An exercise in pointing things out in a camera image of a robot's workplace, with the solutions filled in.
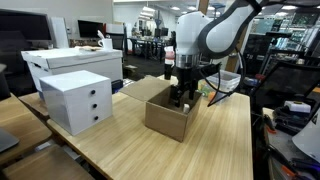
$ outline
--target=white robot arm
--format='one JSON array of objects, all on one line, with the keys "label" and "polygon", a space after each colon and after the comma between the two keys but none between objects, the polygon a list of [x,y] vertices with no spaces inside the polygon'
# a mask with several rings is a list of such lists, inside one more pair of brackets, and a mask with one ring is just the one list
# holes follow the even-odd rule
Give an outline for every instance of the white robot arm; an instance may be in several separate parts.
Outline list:
[{"label": "white robot arm", "polygon": [[201,12],[192,12],[178,19],[176,28],[176,70],[178,85],[172,87],[171,98],[176,106],[180,97],[189,91],[189,98],[203,76],[219,72],[220,64],[199,67],[200,54],[211,59],[229,55],[249,22],[269,4],[296,5],[299,7],[318,6],[320,0],[235,0],[230,8],[212,21]]}]

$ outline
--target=office chair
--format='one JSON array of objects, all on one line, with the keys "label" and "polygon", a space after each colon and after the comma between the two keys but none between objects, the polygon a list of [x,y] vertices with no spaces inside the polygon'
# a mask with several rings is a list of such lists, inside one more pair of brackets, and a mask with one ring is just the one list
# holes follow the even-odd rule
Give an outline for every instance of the office chair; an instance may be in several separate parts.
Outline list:
[{"label": "office chair", "polygon": [[252,107],[277,108],[286,100],[307,100],[320,82],[320,67],[278,62],[251,92]]},{"label": "office chair", "polygon": [[107,35],[112,39],[113,49],[121,50],[123,57],[124,53],[124,40],[125,40],[125,26],[119,24],[107,24]]}]

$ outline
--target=white box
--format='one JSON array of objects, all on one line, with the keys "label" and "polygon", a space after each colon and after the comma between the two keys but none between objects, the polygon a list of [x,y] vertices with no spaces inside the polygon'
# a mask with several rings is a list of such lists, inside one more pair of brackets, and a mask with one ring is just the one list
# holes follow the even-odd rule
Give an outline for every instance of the white box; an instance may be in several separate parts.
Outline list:
[{"label": "white box", "polygon": [[40,78],[50,118],[72,135],[112,115],[109,78],[77,71]]},{"label": "white box", "polygon": [[22,51],[33,81],[42,92],[39,79],[46,76],[87,70],[116,81],[122,76],[122,51],[84,51],[77,48]]}]

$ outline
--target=wooden table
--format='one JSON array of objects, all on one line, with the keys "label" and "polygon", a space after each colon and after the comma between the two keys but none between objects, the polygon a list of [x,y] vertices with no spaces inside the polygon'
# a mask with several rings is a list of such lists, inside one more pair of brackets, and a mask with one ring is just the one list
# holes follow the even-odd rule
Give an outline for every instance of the wooden table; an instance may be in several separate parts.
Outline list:
[{"label": "wooden table", "polygon": [[19,99],[41,120],[46,121],[49,119],[46,103],[41,100],[38,93],[21,96]]},{"label": "wooden table", "polygon": [[20,140],[17,146],[0,153],[0,165],[32,150],[51,136],[51,131],[13,94],[0,101],[0,115],[0,127]]},{"label": "wooden table", "polygon": [[8,179],[93,179],[57,145],[28,156],[3,173]]},{"label": "wooden table", "polygon": [[207,108],[183,143],[144,126],[145,102],[112,96],[113,116],[71,136],[52,120],[48,126],[110,179],[253,179],[249,97],[234,94]]}]

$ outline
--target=cardboard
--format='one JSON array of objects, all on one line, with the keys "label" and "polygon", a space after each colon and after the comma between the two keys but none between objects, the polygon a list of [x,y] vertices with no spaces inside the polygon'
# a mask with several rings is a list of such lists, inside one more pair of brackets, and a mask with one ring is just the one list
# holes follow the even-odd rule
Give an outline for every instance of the cardboard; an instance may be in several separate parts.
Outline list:
[{"label": "cardboard", "polygon": [[122,88],[120,92],[140,101],[148,101],[169,86],[170,84],[167,81],[153,76],[146,76],[144,79]]},{"label": "cardboard", "polygon": [[[170,90],[167,81],[148,76],[120,92],[146,102],[146,127],[183,142],[198,114],[201,94],[195,92],[194,99],[189,100],[189,92],[185,92],[181,98],[181,106],[177,108],[170,99]],[[183,113],[183,104],[189,104],[188,114]]]},{"label": "cardboard", "polygon": [[[170,100],[170,90],[171,88],[168,87],[147,101],[145,125],[172,139],[183,142],[190,125],[198,114],[201,94],[195,92],[194,99],[189,100],[189,93],[185,92],[181,98],[181,106],[177,108]],[[188,114],[183,113],[183,104],[189,104]]]}]

